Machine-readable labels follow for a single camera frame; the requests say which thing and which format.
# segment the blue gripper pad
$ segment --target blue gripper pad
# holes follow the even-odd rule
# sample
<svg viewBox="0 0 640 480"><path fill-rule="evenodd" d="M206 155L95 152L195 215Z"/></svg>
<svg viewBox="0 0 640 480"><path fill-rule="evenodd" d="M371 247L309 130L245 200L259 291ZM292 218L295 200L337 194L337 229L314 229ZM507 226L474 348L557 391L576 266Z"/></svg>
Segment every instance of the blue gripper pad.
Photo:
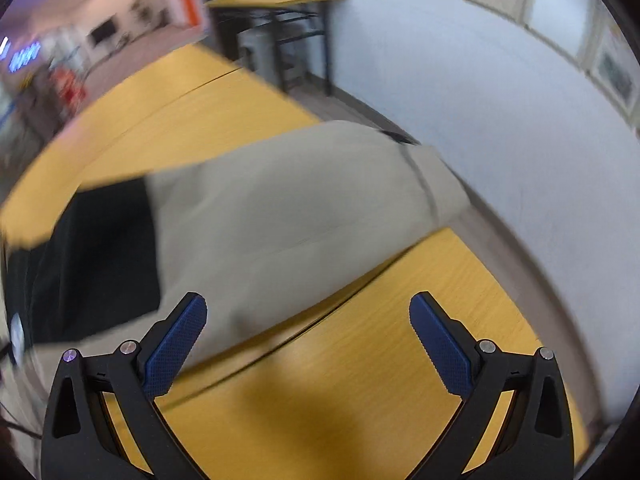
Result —
<svg viewBox="0 0 640 480"><path fill-rule="evenodd" d="M422 294L412 297L409 320L447 391L467 399L473 390L471 362Z"/></svg>
<svg viewBox="0 0 640 480"><path fill-rule="evenodd" d="M166 394L207 322L207 304L194 296L146 360L142 389L149 399Z"/></svg>

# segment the silver bolt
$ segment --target silver bolt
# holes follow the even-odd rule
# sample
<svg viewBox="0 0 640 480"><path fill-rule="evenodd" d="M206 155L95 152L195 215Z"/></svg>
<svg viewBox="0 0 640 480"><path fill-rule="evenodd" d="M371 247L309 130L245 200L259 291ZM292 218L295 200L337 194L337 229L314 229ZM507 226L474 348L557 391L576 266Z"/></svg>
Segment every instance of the silver bolt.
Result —
<svg viewBox="0 0 640 480"><path fill-rule="evenodd" d="M546 346L543 346L540 349L540 357L549 361L554 358L554 351L551 348L547 348Z"/></svg>
<svg viewBox="0 0 640 480"><path fill-rule="evenodd" d="M135 341L125 341L120 345L120 351L123 354L130 354L136 349L137 346L138 345L136 344Z"/></svg>
<svg viewBox="0 0 640 480"><path fill-rule="evenodd" d="M76 352L75 350L73 349L67 350L65 353L62 354L62 360L67 363L70 363L76 358L77 355L78 355L78 352Z"/></svg>
<svg viewBox="0 0 640 480"><path fill-rule="evenodd" d="M495 344L493 341L489 341L488 339L484 339L480 342L480 349L485 354L492 354L495 352Z"/></svg>

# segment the black fabric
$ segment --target black fabric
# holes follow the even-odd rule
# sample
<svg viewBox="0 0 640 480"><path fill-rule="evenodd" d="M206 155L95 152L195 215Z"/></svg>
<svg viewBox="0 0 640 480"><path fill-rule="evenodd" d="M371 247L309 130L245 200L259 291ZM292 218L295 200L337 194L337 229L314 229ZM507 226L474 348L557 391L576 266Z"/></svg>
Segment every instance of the black fabric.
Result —
<svg viewBox="0 0 640 480"><path fill-rule="evenodd" d="M51 238L11 254L7 319L25 346L77 341L157 310L156 234L142 178L79 192Z"/></svg>

